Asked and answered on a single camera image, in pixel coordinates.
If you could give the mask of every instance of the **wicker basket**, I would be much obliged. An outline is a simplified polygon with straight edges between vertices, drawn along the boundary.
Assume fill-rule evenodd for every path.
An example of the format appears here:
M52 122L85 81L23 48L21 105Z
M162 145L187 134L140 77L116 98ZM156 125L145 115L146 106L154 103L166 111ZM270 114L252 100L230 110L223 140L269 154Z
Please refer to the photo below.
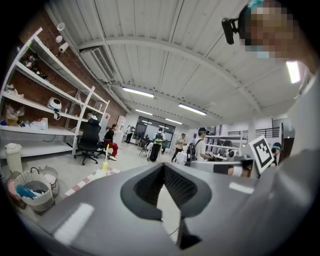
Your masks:
M31 206L36 212L44 212L48 210L54 203L54 197L50 183L46 180L36 168L23 172L14 180L14 188L17 185L23 185L30 190L43 190L45 193L36 198L27 198L22 196L21 199L27 205Z
M59 195L59 182L58 182L58 173L57 173L57 171L55 169L53 169L52 167L47 166L47 165L44 167L44 169L39 167L38 170L43 175L50 174L50 175L55 177L55 183L51 184L51 190L52 190L52 194L53 194L54 198L56 196L58 196Z

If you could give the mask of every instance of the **railing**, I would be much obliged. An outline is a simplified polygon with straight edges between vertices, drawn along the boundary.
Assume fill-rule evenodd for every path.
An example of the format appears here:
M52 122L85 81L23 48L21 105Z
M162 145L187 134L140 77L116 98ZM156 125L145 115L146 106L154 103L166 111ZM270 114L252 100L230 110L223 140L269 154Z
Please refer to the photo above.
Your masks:
M229 131L229 135L241 135L241 131ZM248 137L248 131L242 131L244 137ZM258 138L264 135L266 138L278 138L280 136L280 127L268 128L268 129L257 129L255 130L255 137Z

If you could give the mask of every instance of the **gray floor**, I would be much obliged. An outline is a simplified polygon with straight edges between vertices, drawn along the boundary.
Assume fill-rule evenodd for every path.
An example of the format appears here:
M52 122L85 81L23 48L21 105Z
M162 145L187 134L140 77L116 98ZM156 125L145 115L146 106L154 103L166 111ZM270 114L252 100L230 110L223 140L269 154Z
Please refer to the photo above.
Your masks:
M152 165L147 161L146 155L142 153L139 155L140 150L137 149L136 145L122 143L121 149L118 150L119 155L116 157L117 161L108 160L108 166L114 169L125 172L131 168ZM172 155L165 153L164 155L159 154L157 162L169 162ZM82 181L85 177L92 174L97 169L101 168L104 162L103 156L97 159L98 164L88 159L85 165L82 165L82 157L74 159L70 153L52 154L46 156L36 157L25 157L22 159L22 167L24 171L28 171L31 167L42 167L50 166L56 169L58 172L59 179L59 196L55 199L58 203L61 200L61 195L72 188L74 185ZM6 166L2 167L5 176L10 172ZM180 211L176 204L169 195L168 190L165 186L161 189L158 206L162 210L162 217L164 219L163 225L168 234L174 232L179 226ZM26 214L34 221L38 221L40 216L33 212L33 210L27 207L23 214ZM170 238L173 241L177 240L178 231L173 233Z

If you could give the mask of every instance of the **cable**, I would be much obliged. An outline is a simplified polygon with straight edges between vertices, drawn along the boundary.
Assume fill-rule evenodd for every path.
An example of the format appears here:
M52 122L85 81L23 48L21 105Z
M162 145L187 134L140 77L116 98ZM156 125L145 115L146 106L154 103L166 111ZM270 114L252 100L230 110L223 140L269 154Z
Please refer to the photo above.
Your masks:
M179 227L177 227L176 230L173 231L173 232L169 235L169 237L170 237L174 232L176 232L178 229L179 229Z
M52 142L56 138L56 135L54 135L52 140L42 140L43 142Z

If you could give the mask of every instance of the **backpack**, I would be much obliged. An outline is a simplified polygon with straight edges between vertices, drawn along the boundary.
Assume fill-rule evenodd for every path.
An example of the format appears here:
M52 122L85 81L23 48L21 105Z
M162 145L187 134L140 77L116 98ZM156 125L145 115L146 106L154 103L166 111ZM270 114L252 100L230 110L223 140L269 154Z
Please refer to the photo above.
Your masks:
M185 166L190 166L192 161L196 161L196 146L200 141L203 141L203 139L199 139L196 144L190 143L188 146L188 149L186 150L186 163Z
M156 134L156 136L155 136L155 139L156 139L156 140L163 141L164 139L163 139L163 136L162 136L162 132L158 132L158 133Z

